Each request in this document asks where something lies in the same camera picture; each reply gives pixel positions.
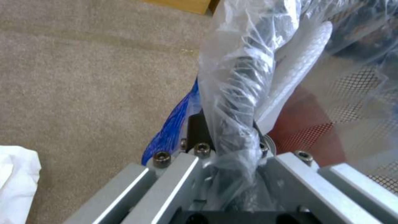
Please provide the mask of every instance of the hole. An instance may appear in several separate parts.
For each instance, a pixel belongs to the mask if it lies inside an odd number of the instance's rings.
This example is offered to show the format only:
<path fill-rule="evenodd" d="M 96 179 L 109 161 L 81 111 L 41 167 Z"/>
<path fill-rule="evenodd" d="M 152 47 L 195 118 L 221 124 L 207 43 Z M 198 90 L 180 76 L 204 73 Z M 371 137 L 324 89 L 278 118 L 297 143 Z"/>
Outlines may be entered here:
<path fill-rule="evenodd" d="M 198 149 L 207 149 L 207 145 L 205 144 L 199 144 Z"/>
<path fill-rule="evenodd" d="M 209 224 L 209 221 L 204 215 L 200 213 L 195 213 L 188 217 L 185 224 Z"/>
<path fill-rule="evenodd" d="M 299 152 L 298 155 L 301 156 L 301 157 L 303 157 L 303 158 L 306 158 L 306 159 L 310 157 L 310 156 L 309 156 L 307 153 L 305 153 L 305 152 Z"/>
<path fill-rule="evenodd" d="M 285 214 L 281 214 L 278 215 L 276 217 L 276 223 L 277 224 L 284 224 L 284 223 L 289 223 L 289 224 L 300 224 L 296 218 L 294 218 L 293 216 L 285 213 Z"/>

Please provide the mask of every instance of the metal frame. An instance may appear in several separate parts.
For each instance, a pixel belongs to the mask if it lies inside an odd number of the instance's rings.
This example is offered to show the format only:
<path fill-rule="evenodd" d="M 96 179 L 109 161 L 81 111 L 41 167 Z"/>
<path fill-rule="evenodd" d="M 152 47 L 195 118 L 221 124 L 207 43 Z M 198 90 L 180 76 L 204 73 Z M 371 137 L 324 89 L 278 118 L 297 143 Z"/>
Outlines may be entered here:
<path fill-rule="evenodd" d="M 64 224 L 121 222 L 155 180 L 155 172 L 130 163 Z"/>
<path fill-rule="evenodd" d="M 123 220 L 129 223 L 168 223 L 175 212 L 187 210 L 203 183 L 198 157 L 181 153 Z"/>
<path fill-rule="evenodd" d="M 398 222 L 398 197 L 354 168 L 343 163 L 318 173 L 383 223 Z"/>
<path fill-rule="evenodd" d="M 268 159 L 262 171 L 286 211 L 304 206 L 323 223 L 380 223 L 292 153 Z"/>

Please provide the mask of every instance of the clear plastic bag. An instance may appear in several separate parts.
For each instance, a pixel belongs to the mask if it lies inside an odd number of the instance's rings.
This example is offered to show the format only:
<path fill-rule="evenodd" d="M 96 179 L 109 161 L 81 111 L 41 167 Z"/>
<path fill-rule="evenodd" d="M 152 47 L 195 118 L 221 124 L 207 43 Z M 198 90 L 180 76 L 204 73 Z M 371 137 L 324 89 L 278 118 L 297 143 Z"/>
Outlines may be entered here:
<path fill-rule="evenodd" d="M 240 202 L 236 209 L 272 207 L 266 196 L 254 193 L 266 188 L 257 185 L 261 153 L 252 127 L 270 104 L 277 109 L 262 119 L 268 122 L 265 129 L 273 127 L 279 152 L 306 150 L 327 165 L 375 155 L 379 148 L 394 150 L 389 141 L 396 141 L 396 75 L 382 68 L 396 63 L 385 62 L 397 41 L 396 6 L 395 0 L 220 3 L 199 58 L 201 102 L 218 156 L 209 192 L 214 201 L 207 209 L 230 208 L 231 201 Z M 287 83 L 281 82 L 286 73 L 274 72 L 276 51 L 299 25 L 314 31 L 326 27 L 326 21 L 333 32 L 314 68 L 306 75 L 317 56 L 301 75 L 292 76 L 294 83 L 281 84 Z M 374 71 L 369 79 L 377 81 L 363 84 L 369 69 Z"/>
<path fill-rule="evenodd" d="M 323 16 L 333 32 L 270 133 L 278 152 L 305 150 L 321 166 L 348 162 L 398 183 L 397 6 L 347 1 Z"/>
<path fill-rule="evenodd" d="M 274 54 L 294 35 L 301 2 L 227 0 L 220 2 L 201 47 L 198 83 L 207 126 L 217 152 L 215 181 L 206 209 L 264 210 L 268 199 L 254 195 L 261 159 L 254 113 L 270 90 Z"/>

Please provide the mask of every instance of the floor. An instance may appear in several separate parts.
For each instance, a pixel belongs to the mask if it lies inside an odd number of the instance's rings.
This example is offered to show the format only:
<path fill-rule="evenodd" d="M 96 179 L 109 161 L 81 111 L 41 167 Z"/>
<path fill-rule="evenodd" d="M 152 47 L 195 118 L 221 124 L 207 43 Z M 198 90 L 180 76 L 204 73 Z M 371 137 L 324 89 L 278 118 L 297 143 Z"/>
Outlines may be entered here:
<path fill-rule="evenodd" d="M 42 165 L 28 223 L 63 222 L 140 162 L 210 20 L 135 0 L 0 2 L 0 144 Z"/>

